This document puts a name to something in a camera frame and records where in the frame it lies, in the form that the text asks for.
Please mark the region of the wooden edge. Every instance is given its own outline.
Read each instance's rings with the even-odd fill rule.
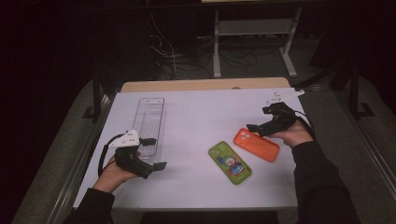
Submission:
[[[265,0],[202,0],[201,3],[222,3],[222,2],[264,2]]]
[[[284,77],[223,78],[168,81],[126,82],[121,92],[138,91],[205,91],[231,89],[289,88]]]

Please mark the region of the sleeve cuff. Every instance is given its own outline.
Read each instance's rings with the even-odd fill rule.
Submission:
[[[87,189],[76,213],[78,216],[93,221],[93,223],[106,222],[109,218],[114,203],[114,195],[98,189]]]
[[[322,165],[323,162],[328,161],[323,154],[318,142],[311,141],[301,143],[295,146],[291,153],[293,154],[294,162],[297,165]]]

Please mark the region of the orange phone case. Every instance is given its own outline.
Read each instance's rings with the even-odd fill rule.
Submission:
[[[248,129],[239,130],[233,142],[253,153],[254,155],[266,160],[275,161],[277,154],[279,153],[279,145],[273,143],[265,138],[261,138],[256,133],[251,133]]]

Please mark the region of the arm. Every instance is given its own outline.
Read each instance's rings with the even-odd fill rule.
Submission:
[[[300,121],[271,137],[292,148],[299,223],[360,223],[338,169]]]
[[[96,183],[87,189],[78,209],[70,214],[64,224],[107,224],[114,203],[112,192],[130,178],[137,177],[122,170],[110,159]]]

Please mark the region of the hand-mounted device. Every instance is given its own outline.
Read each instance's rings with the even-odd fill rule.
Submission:
[[[116,147],[116,154],[114,156],[116,164],[125,171],[129,171],[134,175],[142,176],[147,179],[154,171],[161,171],[165,169],[166,161],[148,164],[141,161],[137,150],[140,145],[153,146],[157,143],[155,138],[142,139],[138,137],[136,130],[131,130],[126,134],[119,134],[110,139],[102,151],[99,160],[98,175],[103,172],[103,163],[109,147]]]
[[[275,93],[273,98],[267,101],[269,106],[262,108],[262,112],[264,114],[272,114],[273,119],[261,125],[247,124],[247,129],[252,133],[258,133],[263,137],[285,131],[291,127],[296,120],[299,120],[315,139],[314,128],[312,122],[309,121],[309,118],[305,114],[291,109],[284,103],[284,101],[302,94],[304,94],[304,91]],[[308,119],[309,125],[304,119],[297,117],[295,113],[304,115]]]

